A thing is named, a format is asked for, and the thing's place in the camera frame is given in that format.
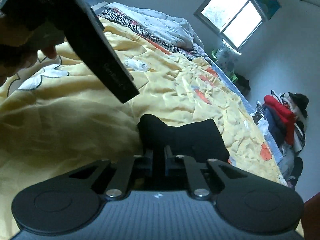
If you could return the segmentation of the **person's left hand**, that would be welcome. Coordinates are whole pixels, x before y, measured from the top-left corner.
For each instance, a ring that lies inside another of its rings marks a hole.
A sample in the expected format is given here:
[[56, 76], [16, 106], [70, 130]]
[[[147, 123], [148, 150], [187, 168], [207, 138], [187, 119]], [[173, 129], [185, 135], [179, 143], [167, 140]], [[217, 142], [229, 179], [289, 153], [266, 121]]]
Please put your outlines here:
[[38, 50], [24, 48], [33, 37], [30, 16], [7, 15], [1, 12], [1, 85], [19, 70], [33, 66]]

